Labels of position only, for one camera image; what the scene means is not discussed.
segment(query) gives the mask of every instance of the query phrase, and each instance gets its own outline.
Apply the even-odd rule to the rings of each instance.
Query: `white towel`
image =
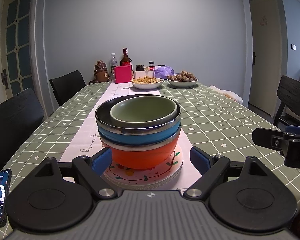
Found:
[[[239,103],[240,105],[242,105],[242,98],[239,97],[236,93],[228,91],[228,90],[220,90],[219,88],[217,88],[215,86],[210,86],[209,88],[219,92],[220,94],[225,95],[226,97],[231,98],[232,100],[234,100],[237,103]]]

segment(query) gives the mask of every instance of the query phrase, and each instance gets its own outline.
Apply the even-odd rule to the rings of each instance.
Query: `gray ribbed panel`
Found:
[[[15,231],[8,240],[296,240],[287,231],[248,236],[216,222],[203,203],[180,197],[178,191],[124,191],[115,200],[101,201],[82,224],[54,235]]]

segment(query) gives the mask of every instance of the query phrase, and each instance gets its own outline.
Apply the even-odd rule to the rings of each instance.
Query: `snack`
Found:
[[[135,84],[153,84],[153,83],[160,82],[160,80],[157,80],[156,78],[150,78],[148,76],[145,76],[143,78],[131,79],[131,82],[135,83]]]
[[[174,76],[167,76],[168,80],[171,81],[178,81],[178,82],[192,82],[197,81],[197,78],[195,75],[193,75],[191,72],[187,72],[185,70],[181,71],[180,74],[174,75]]]

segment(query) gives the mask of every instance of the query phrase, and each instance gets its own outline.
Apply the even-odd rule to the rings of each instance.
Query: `orange bowl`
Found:
[[[150,150],[136,151],[137,147],[131,147],[131,151],[128,150],[128,146],[125,146],[127,150],[116,149],[117,146],[120,148],[120,145],[116,145],[113,142],[108,142],[106,139],[102,138],[100,135],[100,140],[104,146],[109,147],[112,151],[112,159],[119,163],[122,166],[136,169],[136,170],[145,170],[153,168],[160,163],[163,163],[176,148],[177,141],[180,135],[180,129],[173,135],[173,140],[169,143],[155,148],[155,145],[160,145],[163,142],[152,144],[149,146],[142,146],[142,148],[151,148]]]

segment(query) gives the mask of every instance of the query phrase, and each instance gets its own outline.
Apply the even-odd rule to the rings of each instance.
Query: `purple tissue pack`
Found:
[[[167,76],[173,76],[174,70],[170,67],[157,67],[154,70],[154,77],[155,78],[162,78],[167,79]]]

